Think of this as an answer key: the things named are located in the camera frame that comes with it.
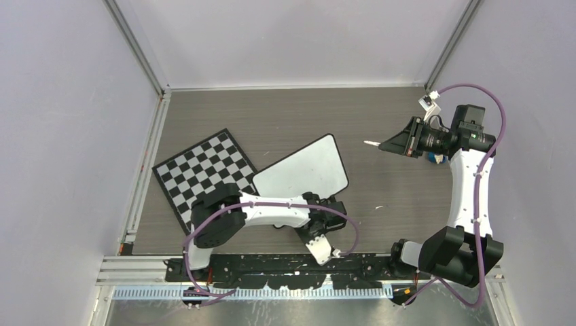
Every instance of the checkerboard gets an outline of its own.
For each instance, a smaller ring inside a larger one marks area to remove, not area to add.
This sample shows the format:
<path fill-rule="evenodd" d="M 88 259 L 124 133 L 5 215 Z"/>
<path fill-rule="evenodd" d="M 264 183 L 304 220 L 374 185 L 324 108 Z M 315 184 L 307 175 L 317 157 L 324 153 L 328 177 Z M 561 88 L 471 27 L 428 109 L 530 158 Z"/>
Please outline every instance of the checkerboard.
<path fill-rule="evenodd" d="M 243 192 L 255 194 L 252 177 L 256 169 L 227 129 L 163 161 L 153 171 L 186 234 L 192 223 L 190 205 L 217 184 L 235 183 Z"/>

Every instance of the white board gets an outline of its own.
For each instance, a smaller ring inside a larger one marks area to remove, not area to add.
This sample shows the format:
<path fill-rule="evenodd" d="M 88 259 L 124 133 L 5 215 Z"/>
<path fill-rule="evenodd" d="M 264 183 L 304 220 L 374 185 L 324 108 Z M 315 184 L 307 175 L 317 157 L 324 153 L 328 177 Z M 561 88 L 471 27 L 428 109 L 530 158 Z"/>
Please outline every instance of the white board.
<path fill-rule="evenodd" d="M 334 135 L 327 134 L 258 172 L 253 184 L 263 197 L 313 192 L 324 199 L 348 187 L 348 176 Z"/>

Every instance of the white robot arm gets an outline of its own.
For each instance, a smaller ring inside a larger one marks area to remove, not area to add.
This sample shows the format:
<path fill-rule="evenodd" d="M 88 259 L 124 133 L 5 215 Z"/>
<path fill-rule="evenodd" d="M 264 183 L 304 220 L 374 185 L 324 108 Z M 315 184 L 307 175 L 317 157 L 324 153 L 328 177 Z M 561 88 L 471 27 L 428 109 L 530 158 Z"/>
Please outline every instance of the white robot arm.
<path fill-rule="evenodd" d="M 267 202 L 279 204 L 313 204 L 329 206 L 346 214 L 342 202 L 334 197 L 320 201 L 318 196 L 306 193 L 294 198 L 263 198 L 239 192 L 235 185 L 226 185 L 206 195 L 204 200 L 192 206 L 193 226 L 200 225 L 215 211 L 234 203 Z M 222 245 L 241 228 L 254 225 L 273 225 L 276 228 L 284 225 L 296 230 L 302 242 L 314 256 L 319 265 L 326 264 L 332 257 L 339 257 L 340 251 L 333 248 L 325 234 L 339 230 L 346 225 L 346 220 L 330 213 L 309 208 L 281 206 L 244 206 L 237 211 L 229 211 L 221 218 L 209 224 L 208 230 L 202 231 L 188 245 L 188 266 L 190 270 L 205 268 L 210 263 L 210 256 L 215 247 Z"/>
<path fill-rule="evenodd" d="M 488 178 L 494 158 L 489 158 L 484 165 L 480 180 L 478 216 L 482 248 L 475 245 L 476 172 L 496 139 L 483 133 L 484 111 L 483 107 L 475 105 L 459 105 L 450 129 L 443 130 L 433 128 L 429 121 L 421 117 L 413 117 L 402 132 L 378 143 L 380 150 L 412 158 L 421 156 L 425 151 L 448 156 L 452 171 L 452 203 L 446 227 L 422 244 L 406 239 L 396 242 L 391 250 L 390 262 L 390 271 L 394 276 L 405 277 L 420 270 L 474 287 L 479 282 L 475 252 L 482 250 L 486 272 L 502 257 L 503 244 L 492 239 L 488 219 Z M 468 244 L 470 251 L 462 250 L 463 244 Z"/>

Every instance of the gray wood surface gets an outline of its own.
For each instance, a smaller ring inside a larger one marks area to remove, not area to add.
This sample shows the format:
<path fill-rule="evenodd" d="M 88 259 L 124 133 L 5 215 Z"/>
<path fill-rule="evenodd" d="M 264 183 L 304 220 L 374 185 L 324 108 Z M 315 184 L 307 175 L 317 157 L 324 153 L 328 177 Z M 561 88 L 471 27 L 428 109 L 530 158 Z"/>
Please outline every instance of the gray wood surface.
<path fill-rule="evenodd" d="M 388 252 L 400 238 L 421 242 L 442 228 L 450 210 L 447 164 L 378 151 L 364 140 L 383 141 L 413 115 L 422 88 L 332 88 L 175 92 L 156 163 L 228 128 L 257 169 L 284 158 L 326 133 L 334 134 L 350 185 L 337 199 L 360 223 L 358 251 Z M 354 229 L 329 233 L 340 249 Z M 152 177 L 134 253 L 179 253 L 184 233 Z M 303 253 L 290 228 L 245 228 L 217 248 L 220 253 Z"/>

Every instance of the cable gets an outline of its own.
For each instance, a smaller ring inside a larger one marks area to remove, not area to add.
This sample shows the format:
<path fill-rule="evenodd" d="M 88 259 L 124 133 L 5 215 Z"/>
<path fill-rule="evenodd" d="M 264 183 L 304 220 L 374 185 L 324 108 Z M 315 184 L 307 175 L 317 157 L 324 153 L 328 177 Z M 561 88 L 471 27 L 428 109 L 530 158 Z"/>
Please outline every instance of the cable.
<path fill-rule="evenodd" d="M 420 272 L 417 270 L 417 271 L 414 273 L 414 288 L 415 288 L 416 290 L 418 290 L 418 276 L 419 276 L 419 275 L 420 275 Z"/>
<path fill-rule="evenodd" d="M 474 238 L 475 238 L 475 245 L 476 245 L 476 256 L 478 258 L 478 275 L 480 278 L 480 281 L 479 281 L 480 289 L 478 291 L 478 299 L 476 299 L 476 302 L 470 303 L 470 302 L 466 301 L 462 296 L 460 296 L 458 294 L 458 292 L 456 292 L 456 290 L 454 290 L 454 288 L 451 287 L 445 280 L 443 280 L 441 278 L 434 278 L 430 282 L 426 283 L 426 285 L 423 286 L 420 290 L 418 290 L 412 297 L 410 297 L 405 302 L 405 305 L 408 305 L 410 302 L 414 301 L 414 299 L 416 298 L 416 296 L 418 294 L 420 294 L 429 285 L 431 285 L 432 283 L 434 283 L 437 280 L 439 280 L 442 284 L 444 284 L 448 288 L 448 290 L 450 290 L 450 292 L 452 292 L 452 294 L 458 300 L 460 300 L 465 306 L 468 306 L 468 307 L 473 308 L 473 309 L 479 308 L 484 303 L 484 296 L 486 295 L 486 273 L 484 270 L 484 258 L 482 257 L 482 239 L 480 238 L 480 223 L 479 223 L 479 218 L 480 218 L 480 180 L 482 179 L 482 171 L 484 170 L 484 165 L 486 165 L 486 162 L 492 156 L 492 154 L 496 150 L 496 147 L 498 147 L 498 145 L 502 141 L 502 138 L 504 137 L 504 133 L 506 132 L 506 112 L 504 112 L 504 106 L 502 106 L 502 102 L 500 102 L 500 100 L 491 91 L 485 89 L 482 86 L 476 85 L 476 84 L 454 84 L 454 85 L 442 88 L 441 90 L 438 91 L 438 94 L 442 94 L 442 93 L 447 92 L 453 88 L 459 88 L 459 87 L 475 88 L 477 90 L 481 90 L 482 92 L 484 92 L 484 94 L 488 95 L 496 103 L 496 106 L 500 110 L 500 117 L 501 117 L 500 132 L 498 133 L 498 137 L 496 138 L 494 145 L 492 145 L 492 147 L 488 150 L 486 155 L 482 158 L 482 161 L 480 161 L 480 164 L 478 165 L 478 169 L 476 170 L 476 178 L 474 181 L 474 220 L 475 220 L 474 221 L 474 234 L 475 234 Z"/>
<path fill-rule="evenodd" d="M 442 123 L 442 117 L 440 116 L 440 114 L 431 115 L 430 119 L 428 120 L 429 125 L 432 125 L 433 117 L 436 117 L 438 119 L 438 124 L 440 125 L 441 128 L 443 128 L 445 131 L 450 131 L 450 129 Z"/>
<path fill-rule="evenodd" d="M 359 226 L 356 223 L 356 221 L 354 221 L 350 217 L 346 216 L 345 214 L 342 214 L 341 212 L 334 210 L 334 209 L 331 209 L 329 207 L 324 207 L 324 206 L 320 206 L 320 205 L 308 205 L 308 204 L 292 204 L 290 202 L 241 202 L 239 204 L 232 204 L 230 206 L 223 207 L 222 209 L 219 209 L 218 211 L 214 212 L 206 220 L 204 220 L 197 228 L 194 228 L 194 231 L 190 235 L 186 236 L 182 245 L 184 246 L 185 249 L 188 248 L 188 245 L 190 244 L 190 242 L 193 241 L 193 239 L 200 233 L 200 231 L 202 231 L 206 227 L 206 225 L 208 225 L 210 222 L 212 222 L 216 217 L 218 217 L 224 213 L 227 213 L 228 211 L 231 211 L 233 209 L 239 209 L 239 208 L 248 207 L 248 206 L 286 207 L 287 209 L 290 209 L 291 207 L 299 208 L 299 209 L 317 209 L 320 211 L 326 211 L 328 213 L 335 214 L 335 215 L 347 220 L 354 227 L 354 231 L 356 232 L 356 237 L 354 239 L 354 244 L 352 245 L 352 247 L 348 251 L 341 253 L 341 255 L 348 255 L 348 254 L 352 253 L 356 249 L 356 246 L 358 245 L 358 242 L 360 241 L 360 230 L 359 230 Z M 187 250 L 184 250 L 184 264 L 188 264 L 188 251 Z M 194 279 L 194 276 L 192 275 L 192 271 L 190 271 L 190 269 L 188 267 L 186 267 L 186 273 L 187 273 L 190 281 L 192 281 L 192 283 L 194 284 L 198 293 L 203 294 L 203 295 L 209 295 L 211 297 L 216 297 L 216 299 L 205 302 L 205 303 L 201 304 L 201 306 L 209 306 L 211 304 L 215 304 L 218 301 L 222 300 L 224 297 L 232 295 L 236 292 L 235 289 L 231 290 L 227 293 L 224 293 L 224 294 L 216 294 L 216 293 L 208 292 L 208 291 L 204 290 L 198 284 L 198 282 L 196 282 L 196 279 Z"/>

